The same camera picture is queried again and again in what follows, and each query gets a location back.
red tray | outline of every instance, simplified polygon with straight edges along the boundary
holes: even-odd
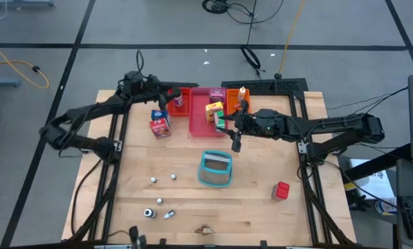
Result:
[[[179,89],[183,97],[183,106],[176,107],[172,100],[168,104],[167,110],[172,117],[188,117],[190,115],[191,88],[180,87]]]
[[[225,135],[215,130],[215,123],[206,121],[205,106],[209,104],[210,89],[210,87],[196,87],[191,89],[190,133],[193,136],[222,137]]]
[[[237,96],[239,95],[240,89],[228,89],[226,91],[226,109],[229,114],[233,114],[236,109],[234,108],[234,105],[237,104],[239,101],[237,100]],[[249,95],[249,89],[246,89],[245,93],[245,98],[246,101],[248,101],[249,108],[248,112],[250,113],[250,95]]]

white cable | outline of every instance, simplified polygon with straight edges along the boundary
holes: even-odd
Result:
[[[6,17],[6,14],[8,14],[8,0],[5,0],[5,14],[0,17],[0,20]]]

blue carton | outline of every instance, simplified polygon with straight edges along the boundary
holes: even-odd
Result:
[[[169,116],[169,111],[158,111],[158,110],[152,110],[151,112],[151,119],[154,120],[159,120],[161,118],[166,119],[167,123],[169,126],[171,126],[171,116]]]

orange tray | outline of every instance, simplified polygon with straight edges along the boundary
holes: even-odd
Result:
[[[190,115],[191,88],[179,87],[179,89],[183,97],[183,106],[176,107],[174,101],[172,100],[168,104],[167,110],[172,117],[188,117]]]
[[[240,89],[226,89],[226,109],[228,111],[228,115],[233,114],[236,109],[234,108],[235,104],[238,104],[239,102],[237,101],[237,96],[239,94]],[[250,95],[249,95],[249,89],[246,89],[246,94],[245,98],[246,101],[248,101],[249,108],[248,112],[250,113]]]

pink tray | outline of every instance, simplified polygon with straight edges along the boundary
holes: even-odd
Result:
[[[215,123],[206,121],[205,106],[209,104],[210,87],[196,87],[191,89],[190,96],[190,133],[199,137],[222,137],[225,134],[215,131]]]

